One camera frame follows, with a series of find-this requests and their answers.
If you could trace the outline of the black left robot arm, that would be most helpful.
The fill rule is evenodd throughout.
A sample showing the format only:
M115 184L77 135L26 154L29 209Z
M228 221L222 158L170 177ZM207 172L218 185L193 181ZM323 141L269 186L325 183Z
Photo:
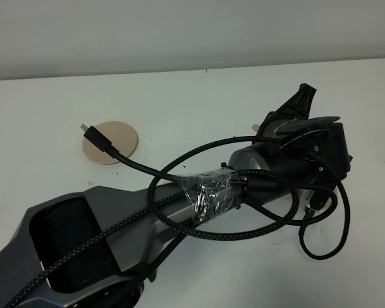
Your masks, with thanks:
M303 238L339 202L343 247L352 157L339 117L310 117L315 92L301 84L256 135L205 144L161 170L84 127L95 147L153 179L140 191L97 186L29 208L0 251L0 307L133 307L185 237L239 241L291 225Z

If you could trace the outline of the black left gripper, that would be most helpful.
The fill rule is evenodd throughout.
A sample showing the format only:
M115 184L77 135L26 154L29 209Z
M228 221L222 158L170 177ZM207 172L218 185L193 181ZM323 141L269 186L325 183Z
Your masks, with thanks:
M335 178L344 179L352 157L347 150L339 117L310 118L316 89L306 83L275 112L270 112L258 135L275 139L258 151L269 170L287 178L295 188L333 190Z

